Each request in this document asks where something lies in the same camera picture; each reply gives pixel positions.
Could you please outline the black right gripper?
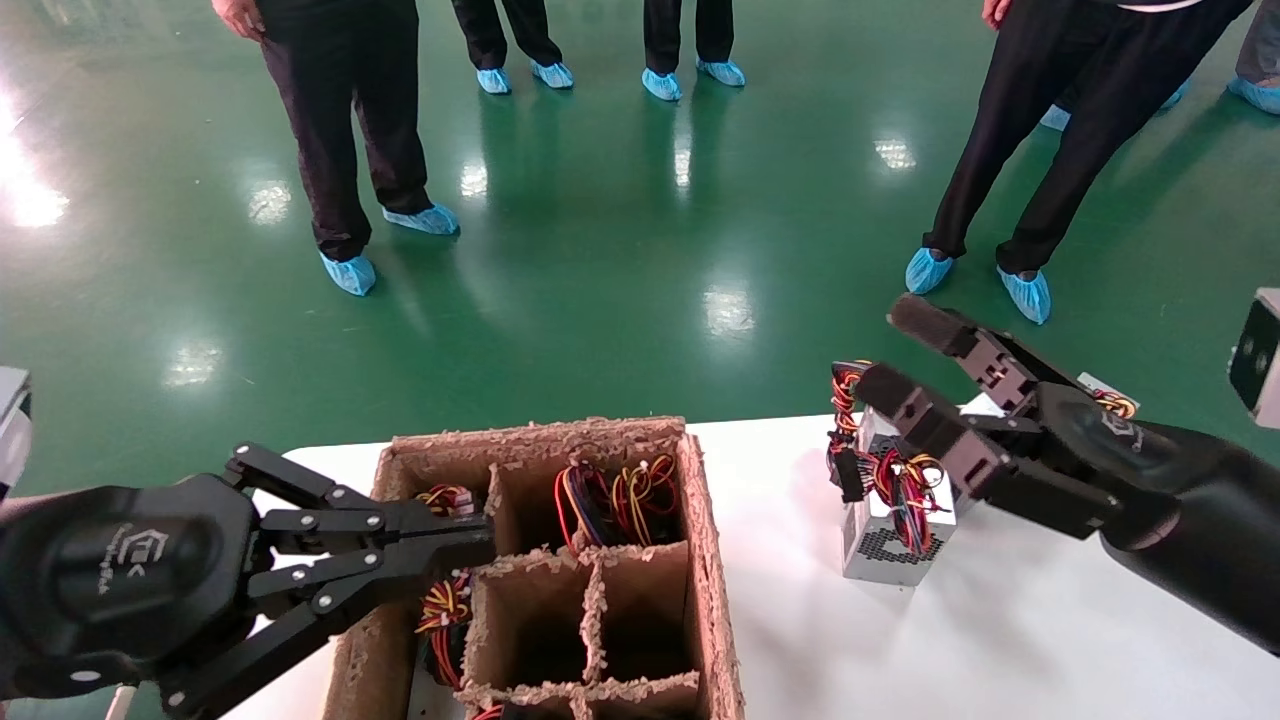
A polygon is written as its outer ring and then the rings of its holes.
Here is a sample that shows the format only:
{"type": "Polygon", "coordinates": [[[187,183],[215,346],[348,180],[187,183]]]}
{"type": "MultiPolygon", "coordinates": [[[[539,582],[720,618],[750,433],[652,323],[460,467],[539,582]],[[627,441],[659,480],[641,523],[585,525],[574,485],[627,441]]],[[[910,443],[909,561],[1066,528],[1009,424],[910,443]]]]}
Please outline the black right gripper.
{"type": "Polygon", "coordinates": [[[952,359],[1014,421],[965,414],[887,364],[865,369],[855,398],[901,441],[937,460],[961,491],[1065,536],[1160,541],[1181,516],[1180,495],[1213,461],[1215,438],[1198,430],[1126,420],[1007,332],[904,293],[890,324],[952,359]]]}

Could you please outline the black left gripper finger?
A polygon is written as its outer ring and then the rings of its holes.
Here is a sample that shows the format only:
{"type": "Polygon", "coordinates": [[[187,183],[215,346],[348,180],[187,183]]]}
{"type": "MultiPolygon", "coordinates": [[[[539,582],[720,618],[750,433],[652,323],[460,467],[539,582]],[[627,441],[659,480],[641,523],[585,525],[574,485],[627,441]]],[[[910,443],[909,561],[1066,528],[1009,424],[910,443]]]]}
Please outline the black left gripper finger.
{"type": "Polygon", "coordinates": [[[413,538],[495,548],[493,525],[481,514],[444,516],[417,500],[376,501],[256,443],[237,447],[221,478],[237,491],[296,506],[265,512],[259,521],[280,551],[375,550],[413,538]]]}

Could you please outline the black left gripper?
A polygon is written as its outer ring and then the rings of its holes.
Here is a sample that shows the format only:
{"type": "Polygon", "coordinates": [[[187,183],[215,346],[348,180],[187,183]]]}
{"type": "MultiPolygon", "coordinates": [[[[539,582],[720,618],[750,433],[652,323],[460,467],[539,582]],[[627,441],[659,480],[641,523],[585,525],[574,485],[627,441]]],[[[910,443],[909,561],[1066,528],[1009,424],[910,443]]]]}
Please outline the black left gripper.
{"type": "Polygon", "coordinates": [[[160,678],[166,716],[218,719],[374,609],[497,556],[493,544],[388,544],[253,574],[243,600],[257,518],[211,475],[4,503],[3,698],[72,697],[189,666],[160,678]],[[271,623],[233,644],[248,609],[271,623]]]}

